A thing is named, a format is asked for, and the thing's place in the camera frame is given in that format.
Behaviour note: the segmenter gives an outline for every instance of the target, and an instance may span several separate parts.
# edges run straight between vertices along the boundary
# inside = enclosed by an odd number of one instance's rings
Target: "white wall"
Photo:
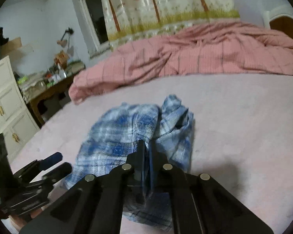
[[[75,31],[74,35],[70,37],[70,45],[74,49],[73,59],[81,59],[86,67],[92,67],[100,60],[106,58],[110,54],[110,51],[90,59],[88,49],[92,52],[95,50],[95,47],[88,32],[87,25],[80,18],[83,16],[80,8],[79,0],[47,0],[46,15],[49,20],[49,29],[52,33],[52,48],[57,51],[63,49],[56,44],[56,41],[62,37],[65,29],[71,27]]]
[[[11,60],[18,74],[47,70],[53,62],[45,2],[27,0],[0,9],[0,27],[10,40],[21,37],[18,59]]]

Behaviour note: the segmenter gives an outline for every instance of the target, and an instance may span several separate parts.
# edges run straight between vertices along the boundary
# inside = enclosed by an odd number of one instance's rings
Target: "cluttered tabletop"
[[[65,92],[73,83],[74,76],[85,69],[82,61],[67,62],[66,53],[61,51],[48,71],[40,71],[23,77],[16,77],[23,99],[39,126],[44,125],[38,104],[55,94]]]

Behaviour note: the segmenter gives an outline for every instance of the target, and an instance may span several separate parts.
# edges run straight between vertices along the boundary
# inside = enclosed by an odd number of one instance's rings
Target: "metal screw head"
[[[131,169],[131,164],[125,163],[121,167],[123,170],[127,171]]]
[[[95,176],[92,175],[92,174],[88,174],[88,175],[85,176],[85,180],[88,181],[88,182],[93,181],[94,178],[95,178]]]
[[[170,171],[172,169],[172,165],[170,163],[166,163],[163,165],[164,170]]]
[[[200,178],[201,178],[202,180],[209,180],[211,177],[210,177],[207,173],[202,173],[202,174],[200,175]]]

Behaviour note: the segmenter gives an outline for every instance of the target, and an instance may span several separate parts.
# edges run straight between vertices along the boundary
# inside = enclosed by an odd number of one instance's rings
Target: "pink comforter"
[[[80,72],[69,89],[74,103],[121,86],[170,75],[276,73],[293,75],[293,39],[243,22],[215,22],[128,42]]]

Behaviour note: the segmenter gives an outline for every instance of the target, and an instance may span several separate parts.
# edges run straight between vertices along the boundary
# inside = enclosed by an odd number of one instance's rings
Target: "window frame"
[[[94,28],[94,25],[93,25],[93,22],[92,22],[92,19],[91,19],[90,11],[89,11],[88,6],[86,4],[86,0],[79,0],[79,1],[80,1],[80,5],[81,5],[81,8],[82,8],[82,12],[84,14],[84,17],[86,19],[87,25],[89,27],[93,43],[94,43],[94,45],[96,47],[96,50],[97,51],[105,51],[105,50],[109,49],[110,48],[109,41],[106,41],[106,42],[104,42],[102,44],[99,41],[98,35],[96,33],[96,30]]]

